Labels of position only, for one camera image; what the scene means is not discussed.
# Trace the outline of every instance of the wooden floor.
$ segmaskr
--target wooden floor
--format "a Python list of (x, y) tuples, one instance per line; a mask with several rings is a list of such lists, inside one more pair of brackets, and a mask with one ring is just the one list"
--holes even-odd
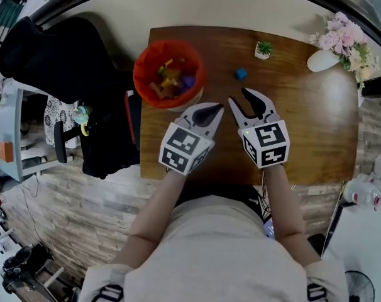
[[(381, 154), (381, 99), (366, 100), (361, 107), (358, 138), (356, 173), (368, 173), (373, 159)], [(38, 177), (38, 184), (32, 177), (23, 185), (27, 189), (16, 187), (4, 194), (8, 227), (14, 228), (15, 238), (23, 245), (39, 241), (26, 198), (41, 240), (56, 263), (78, 278), (89, 266), (108, 263), (122, 248), (131, 222), (158, 181), (142, 179), (139, 166), (105, 180), (89, 177), (82, 173), (78, 150), (71, 164), (47, 170)], [(295, 187), (308, 234), (326, 232), (339, 190), (340, 184)]]

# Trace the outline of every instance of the red bucket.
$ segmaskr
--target red bucket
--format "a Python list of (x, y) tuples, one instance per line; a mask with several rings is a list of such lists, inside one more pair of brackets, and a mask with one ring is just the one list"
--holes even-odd
[[(148, 85), (162, 80), (157, 70), (170, 59), (184, 59), (184, 62), (172, 62), (169, 68), (179, 69), (183, 75), (195, 75), (196, 81), (192, 88), (175, 99), (160, 99)], [(184, 111), (200, 99), (206, 82), (206, 70), (199, 54), (189, 43), (159, 40), (148, 46), (136, 60), (133, 81), (139, 95), (148, 104), (155, 108)]]

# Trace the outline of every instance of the person's left arm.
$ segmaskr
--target person's left arm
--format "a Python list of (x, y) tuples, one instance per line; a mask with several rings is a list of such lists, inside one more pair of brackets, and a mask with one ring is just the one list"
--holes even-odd
[(167, 172), (133, 221), (125, 246), (111, 261), (112, 264), (124, 264), (136, 269), (149, 258), (160, 243), (185, 180), (186, 176), (178, 172)]

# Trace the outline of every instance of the brown tabletop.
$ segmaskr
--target brown tabletop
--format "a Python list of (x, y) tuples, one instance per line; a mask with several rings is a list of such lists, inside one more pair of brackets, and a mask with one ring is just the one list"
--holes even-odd
[[(236, 28), (180, 26), (150, 30), (156, 40), (186, 40), (200, 53), (207, 71), (201, 102), (224, 105), (214, 137), (216, 146), (190, 178), (206, 182), (261, 184), (261, 171), (244, 152), (228, 106), (234, 96), (245, 109), (241, 87), (269, 97), (287, 125), (290, 153), (284, 164), (290, 183), (317, 184), (350, 180), (358, 138), (358, 96), (353, 75), (341, 64), (319, 73), (306, 61), (316, 47), (282, 36)], [(273, 43), (269, 59), (254, 57), (257, 41)], [(237, 81), (235, 70), (248, 76)], [(141, 113), (141, 176), (161, 179), (165, 166), (158, 154), (169, 123), (180, 113), (152, 108), (143, 102)]]

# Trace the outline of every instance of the brown cardboard box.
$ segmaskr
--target brown cardboard box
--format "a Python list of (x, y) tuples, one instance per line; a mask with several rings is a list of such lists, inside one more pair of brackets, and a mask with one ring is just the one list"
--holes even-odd
[(0, 159), (8, 162), (13, 162), (13, 143), (0, 141)]

